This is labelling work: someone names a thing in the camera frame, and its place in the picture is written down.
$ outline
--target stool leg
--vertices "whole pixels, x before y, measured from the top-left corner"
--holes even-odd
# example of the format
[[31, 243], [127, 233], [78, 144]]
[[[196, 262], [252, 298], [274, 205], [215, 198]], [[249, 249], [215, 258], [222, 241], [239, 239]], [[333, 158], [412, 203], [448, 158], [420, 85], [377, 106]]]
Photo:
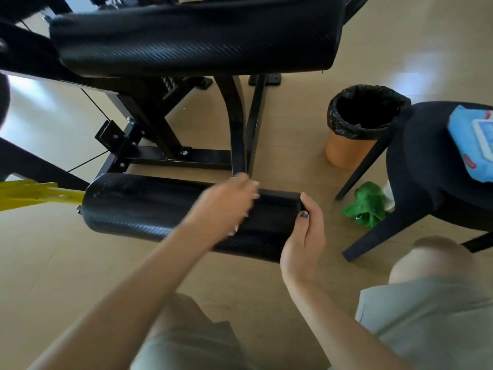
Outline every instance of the stool leg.
[[354, 170], [353, 175], [346, 182], [344, 187], [339, 191], [336, 196], [336, 200], [342, 200], [342, 198], [349, 192], [349, 190], [356, 184], [356, 182], [363, 176], [363, 174], [373, 165], [373, 162], [384, 152], [384, 150], [390, 145], [393, 136], [393, 129], [391, 125], [387, 131], [382, 134], [365, 156], [360, 165]]
[[353, 245], [342, 252], [344, 258], [348, 262], [355, 260], [433, 211], [433, 206], [427, 205], [426, 202], [423, 205], [411, 204], [409, 201], [408, 205], [396, 209], [390, 216], [356, 240]]
[[488, 232], [477, 238], [471, 239], [462, 243], [462, 245], [471, 253], [484, 251], [485, 249], [493, 247], [493, 232]]

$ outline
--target wet wipes package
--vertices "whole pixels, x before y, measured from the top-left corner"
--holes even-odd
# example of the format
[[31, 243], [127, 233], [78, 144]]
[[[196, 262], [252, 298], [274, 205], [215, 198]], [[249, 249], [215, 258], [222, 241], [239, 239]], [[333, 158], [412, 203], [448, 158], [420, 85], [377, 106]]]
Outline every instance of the wet wipes package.
[[493, 182], [493, 112], [459, 105], [449, 118], [448, 130], [471, 177]]

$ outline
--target green plush toy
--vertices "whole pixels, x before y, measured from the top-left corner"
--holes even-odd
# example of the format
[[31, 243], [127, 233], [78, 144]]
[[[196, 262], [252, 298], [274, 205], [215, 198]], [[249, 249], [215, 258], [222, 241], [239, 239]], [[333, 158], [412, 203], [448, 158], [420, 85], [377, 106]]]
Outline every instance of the green plush toy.
[[356, 201], [345, 207], [342, 213], [356, 219], [356, 223], [373, 228], [388, 213], [384, 209], [384, 195], [382, 189], [371, 181], [362, 184], [355, 192]]

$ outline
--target floor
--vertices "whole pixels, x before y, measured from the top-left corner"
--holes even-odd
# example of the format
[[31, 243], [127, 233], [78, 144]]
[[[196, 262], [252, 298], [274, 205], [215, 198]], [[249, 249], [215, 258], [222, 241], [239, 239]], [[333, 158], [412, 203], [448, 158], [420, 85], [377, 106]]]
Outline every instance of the floor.
[[[326, 111], [343, 88], [390, 86], [420, 102], [452, 99], [493, 104], [490, 37], [493, 0], [370, 0], [344, 27], [333, 68], [283, 75], [269, 88], [253, 177], [262, 187], [312, 195], [325, 215], [327, 246], [320, 282], [353, 315], [361, 289], [384, 284], [392, 264], [419, 237], [459, 242], [479, 234], [427, 217], [348, 264], [340, 252], [366, 229], [334, 202], [349, 171], [324, 157]], [[46, 34], [39, 16], [28, 21]], [[252, 88], [243, 80], [247, 103]], [[12, 78], [12, 105], [0, 136], [65, 169], [103, 152], [93, 138], [106, 119], [125, 119], [104, 94], [58, 83]], [[192, 92], [168, 120], [182, 143], [229, 149], [217, 86]], [[74, 170], [91, 180], [105, 157]], [[219, 181], [227, 172], [134, 167], [135, 174]], [[363, 181], [386, 181], [380, 159]], [[0, 212], [0, 369], [26, 368], [78, 316], [132, 270], [154, 243], [91, 232], [75, 208], [42, 204]], [[493, 253], [477, 255], [493, 281]], [[277, 264], [210, 253], [180, 290], [213, 320], [230, 320], [265, 368], [327, 368], [328, 361], [282, 284]]]

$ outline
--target gray shorts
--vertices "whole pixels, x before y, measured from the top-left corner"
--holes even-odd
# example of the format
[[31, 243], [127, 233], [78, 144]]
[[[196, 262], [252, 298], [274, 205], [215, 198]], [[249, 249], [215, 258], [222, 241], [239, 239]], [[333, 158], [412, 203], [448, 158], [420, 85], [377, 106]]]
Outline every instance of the gray shorts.
[[[361, 291], [356, 319], [417, 369], [493, 368], [493, 301], [461, 277]], [[170, 330], [142, 346], [132, 370], [257, 369], [227, 322]]]

